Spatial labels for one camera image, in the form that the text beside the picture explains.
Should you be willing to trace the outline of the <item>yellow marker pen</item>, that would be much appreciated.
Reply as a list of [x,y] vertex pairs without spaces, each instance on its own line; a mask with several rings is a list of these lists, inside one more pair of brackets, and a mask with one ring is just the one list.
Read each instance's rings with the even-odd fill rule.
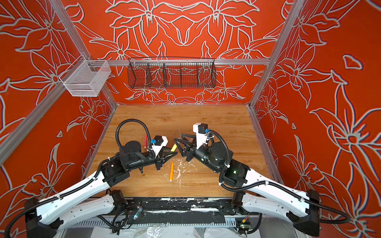
[[171,152],[175,152],[176,149],[177,149],[177,147],[178,147],[178,146],[177,146],[176,144],[174,144],[173,147],[171,148]]

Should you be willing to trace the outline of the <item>orange marker pen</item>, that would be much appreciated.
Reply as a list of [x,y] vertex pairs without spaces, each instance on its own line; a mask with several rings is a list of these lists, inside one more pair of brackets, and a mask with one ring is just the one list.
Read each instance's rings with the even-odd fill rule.
[[174,175],[174,162],[171,162],[171,169],[170,169],[170,181],[173,181],[173,175]]

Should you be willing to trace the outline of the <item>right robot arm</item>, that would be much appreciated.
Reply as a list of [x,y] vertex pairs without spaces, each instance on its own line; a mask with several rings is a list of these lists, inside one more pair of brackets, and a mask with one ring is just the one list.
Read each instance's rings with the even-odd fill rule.
[[315,190],[305,192],[287,187],[234,160],[233,152],[215,131],[206,129],[195,135],[182,134],[174,142],[188,162],[196,159],[219,174],[219,185],[233,192],[237,205],[247,213],[283,219],[312,237],[320,235],[321,224],[350,222],[345,212],[322,205],[320,194]]

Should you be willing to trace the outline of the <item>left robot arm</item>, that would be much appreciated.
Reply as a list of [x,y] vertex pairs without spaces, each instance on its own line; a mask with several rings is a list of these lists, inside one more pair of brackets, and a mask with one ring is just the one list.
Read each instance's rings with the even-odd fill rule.
[[[147,135],[148,150],[146,152],[141,150],[141,144],[138,141],[121,144],[120,130],[127,123],[138,123],[143,126]],[[71,187],[45,199],[28,200],[24,210],[7,225],[4,236],[11,237],[12,227],[21,218],[25,218],[29,238],[53,238],[58,232],[80,220],[108,214],[126,204],[122,192],[111,192],[99,199],[94,207],[91,207],[86,200],[129,178],[133,170],[142,171],[144,167],[150,165],[155,165],[156,169],[160,170],[166,162],[177,155],[175,151],[167,147],[167,137],[151,138],[148,127],[137,119],[122,121],[117,126],[115,138],[119,152],[103,160],[96,172]]]

